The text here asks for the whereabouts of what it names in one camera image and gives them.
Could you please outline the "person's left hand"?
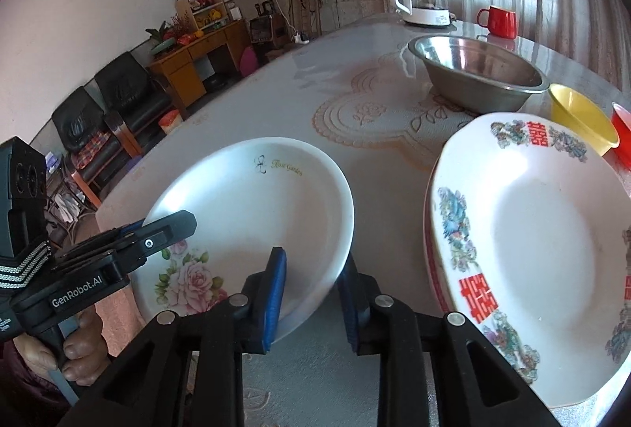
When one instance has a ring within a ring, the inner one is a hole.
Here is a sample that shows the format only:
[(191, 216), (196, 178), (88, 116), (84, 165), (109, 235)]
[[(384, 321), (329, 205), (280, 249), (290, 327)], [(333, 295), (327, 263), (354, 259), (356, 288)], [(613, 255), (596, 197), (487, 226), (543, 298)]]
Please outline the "person's left hand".
[[(103, 336), (102, 318), (95, 306), (77, 315), (78, 329), (65, 339), (65, 364), (62, 374), (68, 382), (92, 385), (110, 364), (108, 347)], [(49, 382), (50, 371), (56, 370), (57, 359), (40, 341), (22, 334), (13, 339), (17, 353), (33, 374)]]

